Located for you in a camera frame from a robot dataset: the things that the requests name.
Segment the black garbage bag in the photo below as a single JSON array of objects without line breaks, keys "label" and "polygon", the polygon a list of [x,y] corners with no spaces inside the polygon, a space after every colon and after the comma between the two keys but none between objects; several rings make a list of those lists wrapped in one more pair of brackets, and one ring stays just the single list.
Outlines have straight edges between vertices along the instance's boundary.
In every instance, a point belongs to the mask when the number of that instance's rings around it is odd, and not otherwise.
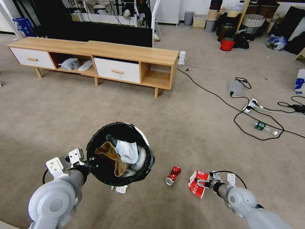
[{"label": "black garbage bag", "polygon": [[[145,162],[143,167],[135,175],[130,177],[116,177],[114,175],[114,168],[109,161],[96,156],[95,149],[109,141],[109,135],[121,141],[136,142],[138,146],[144,148],[146,152]],[[111,123],[99,129],[89,141],[86,150],[87,160],[92,166],[91,173],[99,181],[111,186],[124,186],[135,181],[143,180],[155,162],[155,157],[143,136],[135,129],[134,125],[124,122]]]}]

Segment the wooden leg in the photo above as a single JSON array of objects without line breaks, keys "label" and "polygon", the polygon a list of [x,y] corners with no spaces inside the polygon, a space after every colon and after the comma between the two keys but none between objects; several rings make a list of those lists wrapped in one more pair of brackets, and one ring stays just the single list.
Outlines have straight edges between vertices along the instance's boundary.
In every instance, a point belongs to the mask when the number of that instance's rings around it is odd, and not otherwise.
[{"label": "wooden leg", "polygon": [[41,73],[40,73],[39,68],[35,68],[35,70],[36,70],[36,73],[37,73],[38,77],[39,77],[39,78],[42,78],[42,75],[41,75]]},{"label": "wooden leg", "polygon": [[97,77],[94,78],[94,81],[95,81],[95,86],[98,86],[98,78]]},{"label": "wooden leg", "polygon": [[158,98],[159,88],[155,87],[155,98]]}]

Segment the white cabinet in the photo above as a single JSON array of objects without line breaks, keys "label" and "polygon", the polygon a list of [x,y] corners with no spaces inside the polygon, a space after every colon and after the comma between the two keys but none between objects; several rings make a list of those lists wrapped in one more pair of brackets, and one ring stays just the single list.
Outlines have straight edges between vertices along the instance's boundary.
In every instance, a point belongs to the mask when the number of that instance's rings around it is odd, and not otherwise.
[{"label": "white cabinet", "polygon": [[[178,24],[180,20],[180,5],[182,0],[162,0],[157,11],[157,22]],[[153,8],[156,1],[151,1]]]},{"label": "white cabinet", "polygon": [[96,57],[94,63],[99,76],[140,83],[139,64]]}]

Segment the crushed can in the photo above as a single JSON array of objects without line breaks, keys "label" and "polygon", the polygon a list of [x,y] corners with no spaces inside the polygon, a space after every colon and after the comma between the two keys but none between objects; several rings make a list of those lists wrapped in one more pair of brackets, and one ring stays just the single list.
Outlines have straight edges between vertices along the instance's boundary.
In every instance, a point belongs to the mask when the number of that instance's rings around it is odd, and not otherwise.
[{"label": "crushed can", "polygon": [[181,173],[181,169],[177,166],[174,166],[171,174],[165,178],[165,183],[168,186],[173,186],[173,184],[175,183],[176,177]]},{"label": "crushed can", "polygon": [[190,177],[190,182],[188,183],[188,187],[192,193],[194,193],[196,196],[198,196],[201,199],[206,189],[204,187],[204,184],[209,180],[210,180],[210,175],[208,173],[195,170]]}]

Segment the blue box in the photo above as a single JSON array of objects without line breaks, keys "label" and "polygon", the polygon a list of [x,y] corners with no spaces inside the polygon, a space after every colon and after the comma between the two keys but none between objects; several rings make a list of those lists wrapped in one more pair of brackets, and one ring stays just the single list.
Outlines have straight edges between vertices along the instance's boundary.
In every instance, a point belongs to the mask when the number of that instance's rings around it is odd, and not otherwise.
[{"label": "blue box", "polygon": [[33,31],[33,27],[28,18],[25,18],[25,17],[14,18],[13,22],[17,26],[17,29],[20,31],[21,36],[23,38],[36,37],[36,35]]}]

